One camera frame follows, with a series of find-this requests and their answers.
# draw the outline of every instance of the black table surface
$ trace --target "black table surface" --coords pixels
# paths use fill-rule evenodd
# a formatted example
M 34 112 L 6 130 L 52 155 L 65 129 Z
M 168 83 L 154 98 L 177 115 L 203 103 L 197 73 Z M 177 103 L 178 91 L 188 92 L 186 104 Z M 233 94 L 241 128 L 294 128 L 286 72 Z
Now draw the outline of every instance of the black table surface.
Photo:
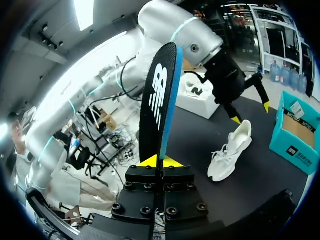
M 190 165 L 195 184 L 209 209 L 209 220 L 229 226 L 249 215 L 284 189 L 293 191 L 298 204 L 308 176 L 269 150 L 276 113 L 266 114 L 261 103 L 240 97 L 233 104 L 243 119 L 252 124 L 252 143 L 239 157 L 233 174 L 221 182 L 209 180 L 211 152 L 228 143 L 228 135 L 239 126 L 219 107 L 207 120 L 176 107 L 166 154 Z

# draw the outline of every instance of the white pedestal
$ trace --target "white pedestal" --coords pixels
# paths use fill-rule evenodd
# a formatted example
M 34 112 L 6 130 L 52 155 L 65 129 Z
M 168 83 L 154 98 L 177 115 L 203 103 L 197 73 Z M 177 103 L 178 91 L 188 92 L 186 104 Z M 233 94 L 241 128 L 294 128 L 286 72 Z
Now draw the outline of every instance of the white pedestal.
M 204 77 L 204 73 L 198 73 L 201 77 Z M 187 95 L 186 92 L 186 81 L 188 82 L 199 82 L 200 80 L 197 78 L 196 75 L 187 73 L 181 77 L 178 96 L 176 99 L 176 106 L 187 110 L 191 113 L 197 114 L 205 119 L 211 118 L 214 112 L 219 107 L 219 104 L 215 103 L 215 97 L 212 95 L 212 90 L 214 87 L 212 86 L 211 82 L 207 81 L 204 85 L 206 88 L 209 89 L 210 95 L 207 99 L 201 99 L 198 97 L 193 97 Z

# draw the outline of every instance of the shoe insole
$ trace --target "shoe insole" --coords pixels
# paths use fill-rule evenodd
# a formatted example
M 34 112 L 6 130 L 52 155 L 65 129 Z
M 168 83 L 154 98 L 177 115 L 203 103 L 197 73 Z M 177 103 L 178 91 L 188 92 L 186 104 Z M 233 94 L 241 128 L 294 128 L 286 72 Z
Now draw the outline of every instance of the shoe insole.
M 140 111 L 140 162 L 154 155 L 158 160 L 166 156 L 182 62 L 182 48 L 170 42 L 158 51 L 150 66 Z
M 248 135 L 247 134 L 245 134 L 243 132 L 239 133 L 234 139 L 235 145 L 236 145 L 236 149 L 239 149 L 241 144 L 243 144 L 247 139 L 248 139 Z

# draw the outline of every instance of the teal cardboard box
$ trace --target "teal cardboard box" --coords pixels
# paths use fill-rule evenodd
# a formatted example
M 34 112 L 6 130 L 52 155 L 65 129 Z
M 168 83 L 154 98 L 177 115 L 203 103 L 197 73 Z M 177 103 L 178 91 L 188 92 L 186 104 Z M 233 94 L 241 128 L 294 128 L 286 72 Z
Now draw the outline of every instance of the teal cardboard box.
M 311 175 L 317 170 L 320 159 L 319 124 L 319 112 L 283 91 L 270 150 Z

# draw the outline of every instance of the white robotic arm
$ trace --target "white robotic arm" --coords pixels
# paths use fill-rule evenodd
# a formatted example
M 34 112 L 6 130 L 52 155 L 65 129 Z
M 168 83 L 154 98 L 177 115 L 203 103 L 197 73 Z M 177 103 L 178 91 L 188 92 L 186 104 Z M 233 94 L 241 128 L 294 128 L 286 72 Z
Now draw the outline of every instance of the white robotic arm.
M 223 40 L 197 17 L 164 0 L 147 3 L 139 13 L 139 25 L 144 29 L 145 45 L 136 60 L 127 64 L 123 72 L 123 86 L 131 89 L 142 84 L 152 60 L 162 45 L 175 42 L 184 50 L 184 57 L 194 66 L 207 64 L 220 51 Z M 94 100 L 112 97 L 123 92 L 120 75 L 123 67 L 103 80 L 97 76 L 88 81 L 61 108 L 46 120 L 33 125 L 26 136 L 26 146 L 35 161 L 29 175 L 29 185 L 44 191 L 55 173 L 66 161 L 67 152 L 54 137 L 76 114 L 90 95 Z

